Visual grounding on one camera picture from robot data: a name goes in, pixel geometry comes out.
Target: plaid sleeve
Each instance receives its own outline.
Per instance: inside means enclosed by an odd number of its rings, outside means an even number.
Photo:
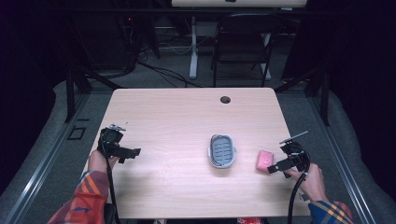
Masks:
[[[353,223],[352,214],[344,203],[317,201],[308,205],[314,224]]]
[[[48,223],[104,223],[103,209],[108,187],[106,173],[85,172],[72,200],[60,208]]]

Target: white desk leg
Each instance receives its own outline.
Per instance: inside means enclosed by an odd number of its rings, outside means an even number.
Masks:
[[[195,26],[195,17],[191,18],[191,64],[190,64],[190,79],[197,78],[198,53],[197,53],[197,34]]]
[[[263,37],[264,37],[264,45],[267,45],[268,44],[268,42],[270,41],[270,34],[265,34],[265,35],[263,35]],[[262,73],[264,74],[264,71],[265,71],[265,66],[266,66],[267,64],[266,63],[261,63],[260,64],[260,67],[262,68]],[[268,71],[267,71],[267,75],[265,76],[265,80],[266,81],[269,81],[269,80],[271,80],[271,74],[270,74],[270,70],[268,69]]]

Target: wooden tabletop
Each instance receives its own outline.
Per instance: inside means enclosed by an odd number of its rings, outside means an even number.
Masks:
[[[305,7],[306,0],[172,0],[173,7]]]
[[[120,218],[287,215],[295,181],[255,168],[262,149],[286,159],[279,142],[290,135],[272,89],[116,90],[100,129],[112,123],[126,129],[122,147],[142,148],[113,170]],[[214,134],[233,139],[228,169],[209,161]],[[309,216],[307,202],[296,198],[294,215]]]

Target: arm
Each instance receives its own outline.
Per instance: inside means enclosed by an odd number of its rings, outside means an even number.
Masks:
[[[111,167],[117,160],[109,159]],[[82,175],[73,198],[52,216],[49,223],[103,223],[108,187],[105,157],[95,150],[88,160],[88,171]]]
[[[301,172],[287,170],[285,173],[291,175],[294,180],[301,176]],[[316,223],[352,223],[352,215],[344,203],[329,201],[326,196],[324,177],[321,169],[311,163],[309,174],[300,186],[311,203],[308,205],[313,222]]]

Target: pink box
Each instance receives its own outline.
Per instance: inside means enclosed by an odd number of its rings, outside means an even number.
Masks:
[[[259,158],[257,159],[256,169],[269,174],[267,167],[272,166],[274,161],[274,154],[265,150],[260,150]]]

